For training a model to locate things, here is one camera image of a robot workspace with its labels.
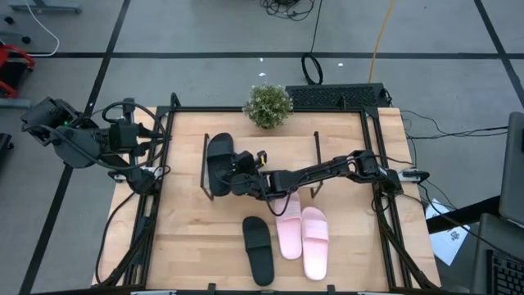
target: white cable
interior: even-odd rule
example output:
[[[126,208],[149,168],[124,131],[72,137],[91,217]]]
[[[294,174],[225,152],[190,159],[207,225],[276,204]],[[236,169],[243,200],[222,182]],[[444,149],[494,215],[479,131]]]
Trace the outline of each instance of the white cable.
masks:
[[[55,34],[52,33],[52,31],[50,31],[48,28],[46,28],[45,25],[42,25],[42,23],[40,22],[40,20],[38,20],[36,18],[36,16],[34,16],[34,13],[33,13],[33,10],[31,9],[31,6],[29,3],[27,3],[27,0],[24,0],[25,2],[25,5],[27,6],[27,9],[29,9],[29,13],[31,14],[31,16],[33,17],[33,19],[42,27],[42,29],[46,30],[46,32],[48,32],[55,40],[56,40],[56,47],[55,47],[55,50],[53,50],[51,53],[45,53],[45,54],[28,54],[30,57],[52,57],[53,55],[55,55],[55,53],[58,51],[58,48],[60,47],[60,39],[55,36]]]

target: black slipper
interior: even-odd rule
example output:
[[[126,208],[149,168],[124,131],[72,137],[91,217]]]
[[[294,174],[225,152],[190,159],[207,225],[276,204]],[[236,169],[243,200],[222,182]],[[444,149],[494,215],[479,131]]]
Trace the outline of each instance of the black slipper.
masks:
[[[230,177],[224,177],[231,169],[235,152],[233,138],[228,133],[215,135],[207,146],[207,172],[211,193],[222,197],[231,192]]]
[[[250,216],[242,222],[242,232],[255,283],[259,286],[271,284],[275,273],[268,225],[259,217]]]

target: slide sandal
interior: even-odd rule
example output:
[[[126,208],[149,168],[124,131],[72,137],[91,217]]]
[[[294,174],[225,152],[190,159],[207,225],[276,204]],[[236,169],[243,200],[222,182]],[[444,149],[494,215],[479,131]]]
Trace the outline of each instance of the slide sandal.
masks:
[[[235,153],[233,151],[233,138],[228,133],[215,135],[207,146],[207,173],[210,181],[211,193],[217,197],[222,197],[231,192],[231,186],[226,183],[231,178],[220,179],[217,177],[224,175],[231,169]]]
[[[255,283],[259,286],[271,284],[275,272],[268,225],[259,217],[249,216],[242,222],[242,232]]]
[[[321,280],[328,272],[328,220],[317,208],[302,211],[304,272],[308,279]]]
[[[280,252],[284,258],[291,260],[302,255],[302,237],[300,233],[302,214],[300,213],[300,198],[298,193],[292,193],[289,198],[286,211],[282,216],[277,216],[276,220]],[[282,212],[286,206],[286,201],[287,197],[275,200],[275,212]]]

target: pink slipper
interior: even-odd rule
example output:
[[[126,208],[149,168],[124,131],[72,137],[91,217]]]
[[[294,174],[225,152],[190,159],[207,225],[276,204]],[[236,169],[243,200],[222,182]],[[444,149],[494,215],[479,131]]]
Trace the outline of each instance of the pink slipper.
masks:
[[[328,220],[317,208],[302,211],[304,272],[308,279],[321,280],[328,272]]]
[[[286,259],[296,259],[302,255],[302,238],[300,237],[300,222],[302,214],[300,213],[300,198],[297,192],[289,197],[289,204],[282,216],[277,216],[278,241],[280,243],[280,252]],[[282,212],[286,206],[287,197],[275,200],[274,211]]]

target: white paper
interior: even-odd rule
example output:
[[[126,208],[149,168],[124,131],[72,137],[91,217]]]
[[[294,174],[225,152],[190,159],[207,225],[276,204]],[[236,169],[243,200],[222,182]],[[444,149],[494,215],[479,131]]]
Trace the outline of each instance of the white paper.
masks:
[[[436,199],[431,200],[435,208],[442,214],[449,212],[448,208],[442,206]],[[426,220],[438,216],[439,213],[433,209],[430,205],[426,209]],[[431,246],[433,247],[433,253],[435,256],[439,257],[446,265],[451,266],[453,259],[457,256],[460,246],[466,239],[468,234],[461,227],[456,227],[449,229],[443,232],[435,233],[430,235]]]

